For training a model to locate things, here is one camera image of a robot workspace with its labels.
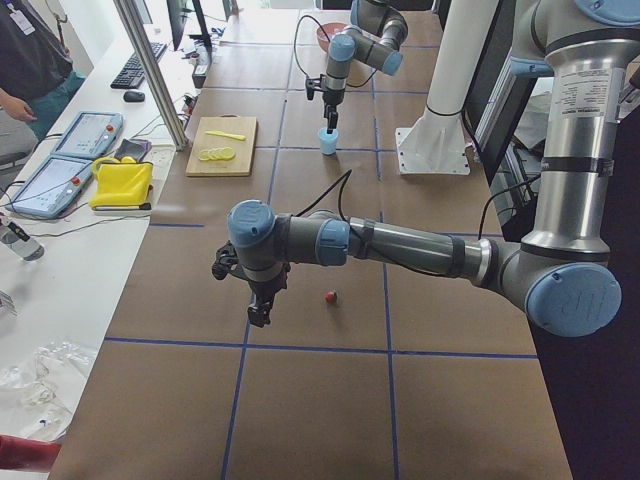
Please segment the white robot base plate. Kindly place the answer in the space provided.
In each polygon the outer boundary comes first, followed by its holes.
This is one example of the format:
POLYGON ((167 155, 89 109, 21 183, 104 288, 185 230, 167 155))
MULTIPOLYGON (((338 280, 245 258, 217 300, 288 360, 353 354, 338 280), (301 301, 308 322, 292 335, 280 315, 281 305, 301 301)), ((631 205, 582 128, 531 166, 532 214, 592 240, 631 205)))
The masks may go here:
POLYGON ((397 128, 395 140, 401 175, 470 174, 460 124, 422 133, 412 128, 397 128))

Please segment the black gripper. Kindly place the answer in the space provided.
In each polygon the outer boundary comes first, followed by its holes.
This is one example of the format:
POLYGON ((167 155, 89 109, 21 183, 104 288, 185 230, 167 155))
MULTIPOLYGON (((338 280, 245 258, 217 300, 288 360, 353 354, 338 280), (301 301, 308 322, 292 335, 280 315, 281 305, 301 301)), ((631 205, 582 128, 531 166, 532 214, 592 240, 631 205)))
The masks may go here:
POLYGON ((326 131, 333 133, 338 122, 337 107, 344 101, 344 91, 327 89, 323 92, 322 98, 325 118, 327 119, 326 131))
POLYGON ((252 326, 264 328, 271 324, 270 313, 275 297, 279 291, 287 288, 287 278, 287 272, 280 272, 266 281, 248 281, 255 295, 247 308, 248 321, 252 326))

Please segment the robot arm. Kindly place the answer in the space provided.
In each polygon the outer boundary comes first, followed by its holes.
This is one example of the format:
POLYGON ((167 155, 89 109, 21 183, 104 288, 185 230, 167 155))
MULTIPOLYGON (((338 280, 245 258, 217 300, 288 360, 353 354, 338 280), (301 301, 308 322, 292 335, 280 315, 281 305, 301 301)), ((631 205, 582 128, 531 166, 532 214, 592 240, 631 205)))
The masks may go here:
POLYGON ((350 24, 329 42, 326 73, 320 76, 328 133, 337 128, 351 63, 356 60, 393 76, 403 60, 400 48, 407 36, 404 17, 388 1, 352 2, 350 24))
POLYGON ((609 324, 622 301, 607 267, 600 226, 620 95, 628 64, 639 54, 635 1, 519 1, 515 5, 511 68, 553 80, 535 220, 520 241, 455 235, 483 207, 460 199, 453 183, 465 165, 460 113, 491 24, 492 1, 452 4, 430 98, 410 128, 396 132, 406 182, 383 191, 390 223, 346 217, 311 205, 277 214, 258 200, 234 206, 228 242, 213 276, 246 281, 255 300, 248 317, 269 323, 275 295, 294 263, 337 266, 348 257, 391 263, 441 278, 465 278, 520 308, 528 320, 564 337, 609 324), (444 198, 455 199, 452 207, 444 198))

